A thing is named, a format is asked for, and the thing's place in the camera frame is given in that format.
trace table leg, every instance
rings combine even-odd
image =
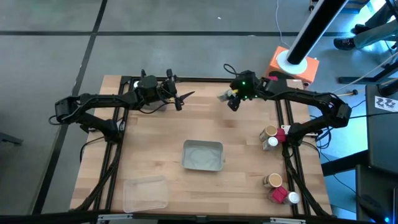
[[[346,156],[322,164],[323,176],[326,177],[329,175],[337,174],[339,172],[354,169],[355,166],[358,164],[368,166],[369,164],[368,150],[357,152],[350,156]]]
[[[10,136],[8,134],[0,133],[0,141],[11,142],[11,143],[20,145],[20,144],[22,144],[22,142],[24,140],[21,140],[19,138],[15,138],[15,137]]]

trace person's shoe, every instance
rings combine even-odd
[[[362,33],[362,32],[368,31],[369,29],[370,29],[370,28],[367,27],[367,26],[365,26],[365,25],[356,24],[355,27],[354,27],[353,33],[354,33],[354,34],[360,34],[360,33]]]
[[[355,47],[353,38],[336,38],[333,43],[340,50],[353,50]]]

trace floor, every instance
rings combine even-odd
[[[57,148],[61,153],[43,212],[68,210],[86,134],[70,125],[60,144],[66,130],[47,122],[57,100],[97,93],[103,75],[138,75],[142,68],[157,76],[172,68],[181,77],[228,77],[222,64],[230,63],[238,71],[263,74],[281,45],[276,6],[276,0],[0,1],[0,131],[24,140],[22,146],[0,145],[0,214],[30,213]],[[279,0],[284,42],[293,43],[309,15],[307,0]],[[384,42],[349,52],[334,48],[335,36],[352,35],[350,29],[370,16],[368,7],[337,16],[309,54],[320,61],[311,90],[333,91],[341,86],[337,77],[363,75],[390,55]],[[344,99],[357,105],[364,92]],[[310,112],[319,115],[315,108]],[[353,111],[364,113],[364,104]],[[332,135],[323,151],[329,159],[365,150],[366,120],[352,120]],[[353,172],[338,177],[354,187]],[[334,177],[326,184],[336,213],[355,212],[349,189]]]

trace chair leg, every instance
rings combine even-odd
[[[8,134],[0,133],[0,141],[11,142],[11,143],[20,145],[20,144],[22,144],[22,142],[23,142],[24,140],[19,139],[19,138],[15,138],[15,137],[10,136],[10,135],[8,135]]]

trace white cable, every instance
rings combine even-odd
[[[279,24],[278,24],[278,8],[279,8],[279,0],[276,0],[275,22],[276,22],[276,26],[278,27],[278,30],[279,30],[280,41],[290,48],[290,45],[286,44],[284,42],[284,40],[282,39],[282,31],[280,31]]]
[[[354,83],[360,81],[361,79],[365,78],[366,76],[368,76],[370,73],[372,73],[373,71],[375,71],[375,70],[378,69],[379,67],[383,66],[386,62],[388,62],[392,57],[395,57],[397,54],[398,54],[398,52],[396,52],[395,54],[391,55],[389,58],[387,58],[385,61],[383,61],[383,62],[382,62],[380,65],[378,65],[376,68],[372,69],[370,72],[368,72],[368,73],[366,73],[365,75],[363,75],[363,76],[357,78],[355,81],[353,81],[353,82],[351,82],[351,83],[349,83],[349,84],[347,84],[347,85],[345,85],[345,86],[343,86],[343,87],[341,87],[341,88],[338,88],[337,90],[333,91],[332,93],[336,93],[337,91],[340,91],[340,90],[346,88],[347,86],[350,86],[350,85],[352,85],[352,84],[354,84]]]

